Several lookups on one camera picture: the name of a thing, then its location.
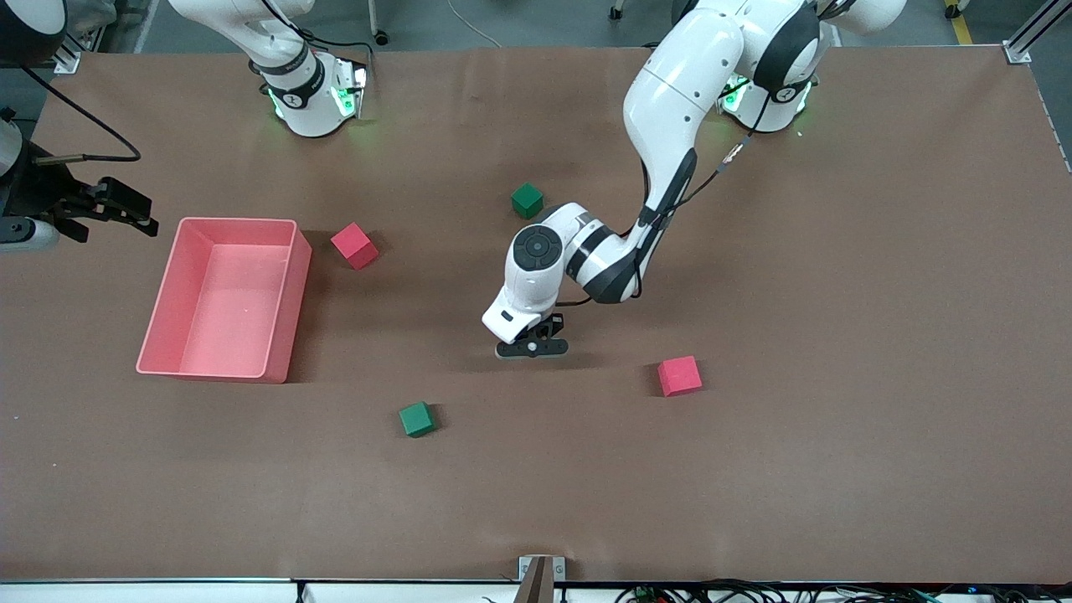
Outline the pink foam cube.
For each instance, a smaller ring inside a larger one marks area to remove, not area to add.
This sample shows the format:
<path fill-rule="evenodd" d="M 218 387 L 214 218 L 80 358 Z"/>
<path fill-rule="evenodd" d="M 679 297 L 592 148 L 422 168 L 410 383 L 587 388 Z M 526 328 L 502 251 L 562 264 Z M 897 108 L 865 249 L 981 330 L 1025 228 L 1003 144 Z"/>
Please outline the pink foam cube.
<path fill-rule="evenodd" d="M 379 249 L 371 237 L 356 223 L 339 230 L 332 238 L 336 251 L 340 253 L 354 271 L 364 270 L 379 258 Z"/>
<path fill-rule="evenodd" d="M 699 365 L 693 355 L 670 358 L 658 364 L 656 369 L 662 397 L 675 397 L 703 389 Z"/>

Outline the grey cloth bundle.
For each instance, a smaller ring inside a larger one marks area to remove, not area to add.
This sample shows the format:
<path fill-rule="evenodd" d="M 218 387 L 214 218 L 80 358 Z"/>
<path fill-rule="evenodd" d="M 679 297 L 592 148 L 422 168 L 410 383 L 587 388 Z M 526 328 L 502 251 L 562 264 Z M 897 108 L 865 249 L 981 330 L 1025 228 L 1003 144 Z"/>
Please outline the grey cloth bundle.
<path fill-rule="evenodd" d="M 117 20 L 116 0 L 65 0 L 65 3 L 69 34 L 90 34 Z"/>

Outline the aluminium frame post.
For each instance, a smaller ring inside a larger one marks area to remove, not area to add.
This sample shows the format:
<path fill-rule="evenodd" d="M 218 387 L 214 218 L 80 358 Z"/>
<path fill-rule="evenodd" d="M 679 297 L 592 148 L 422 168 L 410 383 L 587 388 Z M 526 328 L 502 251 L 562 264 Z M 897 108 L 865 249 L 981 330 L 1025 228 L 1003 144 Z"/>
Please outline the aluminium frame post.
<path fill-rule="evenodd" d="M 1003 40 L 1002 48 L 1008 63 L 1030 64 L 1031 46 L 1062 23 L 1069 13 L 1072 13 L 1072 0 L 1044 0 L 1041 8 L 1010 39 Z"/>
<path fill-rule="evenodd" d="M 65 32 L 64 41 L 61 42 L 51 59 L 54 62 L 53 73 L 57 75 L 75 73 L 80 64 L 83 53 L 85 53 L 85 46 L 80 39 Z"/>

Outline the pink plastic bin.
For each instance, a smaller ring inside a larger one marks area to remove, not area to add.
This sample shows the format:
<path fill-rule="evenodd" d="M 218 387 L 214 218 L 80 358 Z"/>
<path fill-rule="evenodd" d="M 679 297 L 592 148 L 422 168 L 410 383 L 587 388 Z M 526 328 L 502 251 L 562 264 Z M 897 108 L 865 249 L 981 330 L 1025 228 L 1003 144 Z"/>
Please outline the pink plastic bin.
<path fill-rule="evenodd" d="M 311 258 L 306 235 L 292 220 L 181 220 L 138 373 L 284 383 Z"/>

